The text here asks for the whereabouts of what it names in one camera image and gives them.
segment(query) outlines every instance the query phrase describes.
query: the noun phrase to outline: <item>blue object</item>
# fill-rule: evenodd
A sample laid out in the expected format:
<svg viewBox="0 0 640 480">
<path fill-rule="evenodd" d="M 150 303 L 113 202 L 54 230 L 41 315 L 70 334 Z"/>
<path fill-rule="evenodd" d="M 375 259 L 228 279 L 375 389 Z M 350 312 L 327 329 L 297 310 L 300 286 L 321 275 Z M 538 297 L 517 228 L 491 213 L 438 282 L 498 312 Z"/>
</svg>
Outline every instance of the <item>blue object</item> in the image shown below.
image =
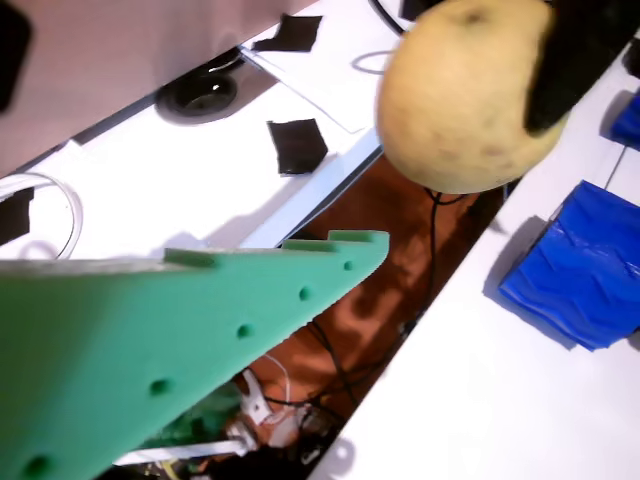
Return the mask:
<svg viewBox="0 0 640 480">
<path fill-rule="evenodd" d="M 629 336 L 640 327 L 640 208 L 583 181 L 499 291 L 589 350 Z"/>
<path fill-rule="evenodd" d="M 611 127 L 609 138 L 634 150 L 640 150 L 640 94 L 620 113 Z"/>
</svg>

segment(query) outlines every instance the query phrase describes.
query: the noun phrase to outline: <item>potato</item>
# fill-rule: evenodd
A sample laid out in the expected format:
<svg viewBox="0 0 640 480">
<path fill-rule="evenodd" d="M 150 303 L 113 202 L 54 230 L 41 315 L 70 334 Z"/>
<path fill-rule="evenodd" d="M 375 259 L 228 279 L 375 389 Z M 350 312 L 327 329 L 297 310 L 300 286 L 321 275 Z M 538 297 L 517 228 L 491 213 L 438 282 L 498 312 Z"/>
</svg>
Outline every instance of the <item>potato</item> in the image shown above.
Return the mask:
<svg viewBox="0 0 640 480">
<path fill-rule="evenodd" d="M 524 128 L 551 21 L 542 0 L 447 0 L 425 12 L 379 92 L 377 129 L 391 163 L 433 190 L 470 193 L 541 161 L 565 123 L 536 136 Z"/>
</svg>

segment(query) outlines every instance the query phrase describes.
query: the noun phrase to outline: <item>orange surface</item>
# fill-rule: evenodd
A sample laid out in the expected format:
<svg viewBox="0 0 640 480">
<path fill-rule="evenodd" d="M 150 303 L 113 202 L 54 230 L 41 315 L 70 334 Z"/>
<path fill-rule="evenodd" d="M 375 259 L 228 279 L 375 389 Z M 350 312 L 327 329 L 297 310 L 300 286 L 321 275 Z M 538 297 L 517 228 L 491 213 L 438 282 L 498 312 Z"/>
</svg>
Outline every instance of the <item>orange surface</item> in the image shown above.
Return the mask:
<svg viewBox="0 0 640 480">
<path fill-rule="evenodd" d="M 445 195 L 443 200 L 451 198 L 455 197 Z M 438 208 L 437 290 L 489 224 L 501 198 L 501 192 L 494 191 L 479 199 L 471 195 L 454 205 Z M 469 207 L 476 201 L 473 210 L 478 213 L 471 215 Z M 383 157 L 305 227 L 306 233 L 318 238 L 326 238 L 329 230 L 336 229 L 373 229 L 391 234 L 390 253 L 383 265 L 317 318 L 347 372 L 381 358 L 397 338 L 399 326 L 415 318 L 423 305 L 431 262 L 431 207 L 432 201 L 422 188 L 397 173 Z M 331 357 L 308 326 L 270 353 L 289 371 L 295 401 L 304 400 L 336 381 Z M 268 396 L 284 399 L 284 376 L 277 366 L 263 357 L 251 368 Z M 377 376 L 354 387 L 358 400 L 364 397 Z M 327 397 L 324 404 L 347 418 L 354 410 L 345 393 Z M 259 429 L 258 433 L 266 440 L 269 431 Z"/>
</svg>

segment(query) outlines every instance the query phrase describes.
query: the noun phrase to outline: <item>green foam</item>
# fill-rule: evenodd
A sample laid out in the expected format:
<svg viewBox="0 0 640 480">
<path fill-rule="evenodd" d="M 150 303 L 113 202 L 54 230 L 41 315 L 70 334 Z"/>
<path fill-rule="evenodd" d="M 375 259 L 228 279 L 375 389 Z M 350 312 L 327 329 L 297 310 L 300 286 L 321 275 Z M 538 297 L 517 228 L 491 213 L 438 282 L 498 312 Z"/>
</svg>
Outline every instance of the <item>green foam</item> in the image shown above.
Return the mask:
<svg viewBox="0 0 640 480">
<path fill-rule="evenodd" d="M 0 262 L 0 476 L 88 480 L 370 275 L 382 232 Z"/>
</svg>

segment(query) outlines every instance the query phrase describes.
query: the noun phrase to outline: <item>cable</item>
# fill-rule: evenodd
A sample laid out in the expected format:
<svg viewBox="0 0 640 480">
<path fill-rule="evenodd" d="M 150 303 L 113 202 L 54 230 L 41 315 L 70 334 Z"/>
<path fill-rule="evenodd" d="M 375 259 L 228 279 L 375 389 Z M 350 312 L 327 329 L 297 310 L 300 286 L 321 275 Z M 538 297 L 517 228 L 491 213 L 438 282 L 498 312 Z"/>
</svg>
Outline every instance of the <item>cable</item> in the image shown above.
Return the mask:
<svg viewBox="0 0 640 480">
<path fill-rule="evenodd" d="M 441 198 L 442 194 L 440 192 L 436 193 L 435 200 L 431 206 L 431 223 L 429 224 L 429 251 L 431 254 L 431 263 L 429 264 L 429 286 L 427 287 L 427 302 L 429 303 L 431 303 L 431 297 L 433 296 L 436 284 L 436 219 L 438 215 L 438 206 L 444 205 L 440 201 Z"/>
<path fill-rule="evenodd" d="M 316 401 L 314 398 L 310 398 L 308 400 L 302 400 L 299 402 L 285 402 L 284 400 L 280 400 L 278 398 L 272 398 L 272 397 L 267 397 L 265 395 L 264 399 L 267 402 L 271 402 L 271 403 L 275 403 L 277 405 L 286 405 L 289 407 L 296 407 L 296 408 L 300 408 L 300 407 L 306 407 L 307 405 L 316 408 L 322 412 L 325 412 L 329 415 L 331 415 L 333 418 L 335 418 L 336 420 L 344 423 L 344 417 L 342 415 L 340 415 L 339 413 L 335 412 L 334 410 L 330 409 L 329 407 L 325 407 L 324 405 L 322 405 L 321 403 L 319 403 L 318 401 Z"/>
<path fill-rule="evenodd" d="M 77 194 L 73 190 L 71 190 L 70 187 L 55 179 L 54 177 L 51 177 L 44 173 L 16 173 L 14 175 L 9 175 L 8 177 L 0 179 L 0 198 L 13 195 L 14 193 L 19 192 L 20 190 L 24 190 L 25 188 L 39 188 L 47 185 L 46 183 L 43 184 L 42 180 L 46 180 L 47 182 L 57 186 L 67 198 L 69 208 L 71 209 L 71 216 L 73 218 L 71 232 L 69 233 L 69 238 L 62 247 L 62 250 L 60 250 L 60 253 L 58 253 L 58 256 L 56 257 L 56 259 L 58 260 L 66 260 L 71 256 L 73 250 L 76 248 L 78 239 L 80 238 L 80 232 L 82 231 L 82 224 L 84 222 L 82 214 L 82 204 L 80 203 Z"/>
<path fill-rule="evenodd" d="M 315 320 L 311 321 L 311 326 L 315 327 L 318 334 L 322 337 L 323 341 L 320 343 L 322 343 L 324 348 L 329 352 L 329 355 L 331 356 L 331 360 L 333 361 L 333 365 L 336 369 L 336 372 L 338 373 L 338 376 L 340 377 L 340 380 L 342 381 L 342 384 L 344 385 L 345 390 L 347 391 L 347 395 L 349 395 L 349 398 L 351 399 L 351 403 L 353 403 L 354 407 L 357 407 L 358 400 L 355 394 L 353 393 L 353 389 L 351 388 L 351 385 L 349 384 L 349 379 L 347 378 L 347 374 L 342 368 L 340 359 L 338 358 L 338 355 L 336 354 L 335 350 L 331 346 L 331 342 L 329 342 L 329 337 L 327 337 L 327 334 L 325 333 L 325 331 L 320 327 L 320 325 L 318 325 L 318 323 Z"/>
<path fill-rule="evenodd" d="M 265 357 L 268 360 L 271 360 L 271 362 L 273 362 L 278 368 L 280 368 L 280 370 L 282 370 L 282 373 L 284 373 L 284 378 L 285 378 L 284 397 L 287 402 L 290 402 L 291 401 L 291 378 L 289 377 L 288 370 L 284 367 L 284 365 L 282 365 L 282 363 L 280 363 L 278 359 L 272 357 L 268 353 L 265 353 L 263 357 Z M 289 413 L 289 410 L 287 408 L 283 408 L 279 412 L 274 413 L 273 415 L 270 415 L 265 420 L 265 423 L 268 425 L 275 425 L 276 423 L 279 423 L 280 421 L 282 421 L 282 419 L 287 415 L 287 413 Z"/>
<path fill-rule="evenodd" d="M 428 188 L 424 189 L 425 192 L 427 192 L 427 195 L 429 195 L 429 198 L 431 198 L 432 201 L 434 202 L 438 202 L 438 205 L 453 205 L 454 203 L 459 202 L 460 200 L 462 200 L 463 198 L 465 198 L 467 196 L 466 193 L 462 193 L 460 195 L 458 195 L 456 198 L 454 198 L 453 200 L 448 200 L 446 202 L 443 202 L 441 200 L 437 200 L 436 199 L 436 193 L 433 193 L 431 190 L 429 190 Z"/>
<path fill-rule="evenodd" d="M 378 16 L 382 19 L 382 21 L 386 23 L 391 30 L 393 30 L 400 36 L 406 33 L 406 30 L 402 28 L 400 24 L 396 22 L 391 15 L 389 15 L 389 12 L 387 12 L 384 9 L 384 7 L 380 4 L 379 0 L 369 0 L 369 3 L 373 7 L 373 9 L 376 11 Z"/>
</svg>

